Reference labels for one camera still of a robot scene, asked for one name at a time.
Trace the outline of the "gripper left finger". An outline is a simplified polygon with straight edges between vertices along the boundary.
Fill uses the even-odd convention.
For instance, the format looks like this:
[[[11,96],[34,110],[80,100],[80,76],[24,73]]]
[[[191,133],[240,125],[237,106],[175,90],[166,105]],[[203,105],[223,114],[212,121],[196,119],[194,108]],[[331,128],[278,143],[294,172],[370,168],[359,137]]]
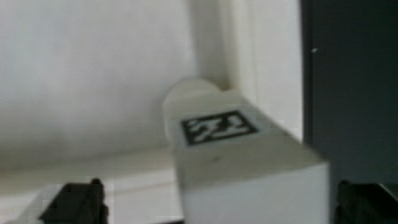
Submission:
[[[109,224],[105,185],[98,178],[63,186],[40,221],[43,224]]]

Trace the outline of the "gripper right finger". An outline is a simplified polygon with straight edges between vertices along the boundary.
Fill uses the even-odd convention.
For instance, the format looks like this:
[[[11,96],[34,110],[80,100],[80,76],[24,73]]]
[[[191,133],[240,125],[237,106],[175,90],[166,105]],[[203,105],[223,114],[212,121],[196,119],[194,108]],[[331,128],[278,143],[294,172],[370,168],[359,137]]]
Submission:
[[[340,183],[335,224],[398,224],[398,183]]]

